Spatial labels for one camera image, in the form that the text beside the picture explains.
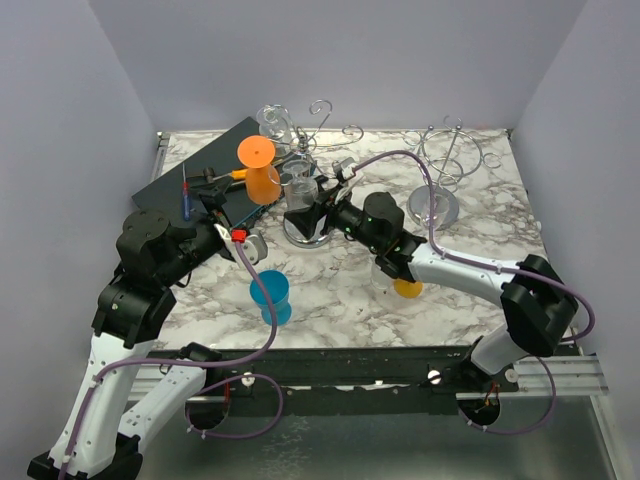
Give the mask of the orange plastic goblet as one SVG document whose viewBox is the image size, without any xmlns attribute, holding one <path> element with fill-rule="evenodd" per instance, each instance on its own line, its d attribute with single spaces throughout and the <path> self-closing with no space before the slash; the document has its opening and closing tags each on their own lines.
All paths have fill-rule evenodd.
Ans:
<svg viewBox="0 0 640 480">
<path fill-rule="evenodd" d="M 272 165 L 275 153 L 272 141 L 261 135 L 245 138 L 237 148 L 238 159 L 247 169 L 247 195 L 257 205 L 273 204 L 281 195 L 279 173 Z"/>
</svg>

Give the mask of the clear patterned wine glass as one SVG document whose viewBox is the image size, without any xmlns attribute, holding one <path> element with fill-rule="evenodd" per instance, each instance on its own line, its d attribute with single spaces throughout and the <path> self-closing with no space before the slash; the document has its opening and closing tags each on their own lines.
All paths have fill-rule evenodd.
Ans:
<svg viewBox="0 0 640 480">
<path fill-rule="evenodd" d="M 293 122 L 288 110 L 279 104 L 267 104 L 256 114 L 259 134 L 271 140 L 276 155 L 284 156 L 291 151 Z"/>
</svg>

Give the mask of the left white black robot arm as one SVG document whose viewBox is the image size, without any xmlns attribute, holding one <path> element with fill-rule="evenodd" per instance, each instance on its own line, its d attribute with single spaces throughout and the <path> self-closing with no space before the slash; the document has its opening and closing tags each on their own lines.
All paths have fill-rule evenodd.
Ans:
<svg viewBox="0 0 640 480">
<path fill-rule="evenodd" d="M 220 368 L 181 362 L 132 409 L 126 407 L 139 371 L 176 304 L 172 286 L 218 252 L 231 250 L 222 212 L 226 182 L 199 192 L 204 212 L 175 225 L 169 214 L 130 214 L 116 241 L 120 263 L 100 293 L 91 351 L 72 412 L 55 445 L 31 460 L 33 479 L 133 479 L 146 447 L 195 391 L 214 393 Z"/>
</svg>

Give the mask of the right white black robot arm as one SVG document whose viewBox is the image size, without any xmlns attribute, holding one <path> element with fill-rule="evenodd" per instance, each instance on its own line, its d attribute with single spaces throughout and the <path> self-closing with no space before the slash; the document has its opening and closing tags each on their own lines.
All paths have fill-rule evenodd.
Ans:
<svg viewBox="0 0 640 480">
<path fill-rule="evenodd" d="M 374 192 L 356 207 L 335 187 L 284 217 L 306 238 L 318 228 L 341 231 L 367 247 L 392 279 L 438 284 L 501 307 L 504 324 L 474 342 L 459 370 L 462 384 L 474 392 L 493 384 L 510 363 L 553 356 L 578 309 L 544 258 L 499 263 L 440 250 L 405 229 L 404 212 L 387 192 Z"/>
</svg>

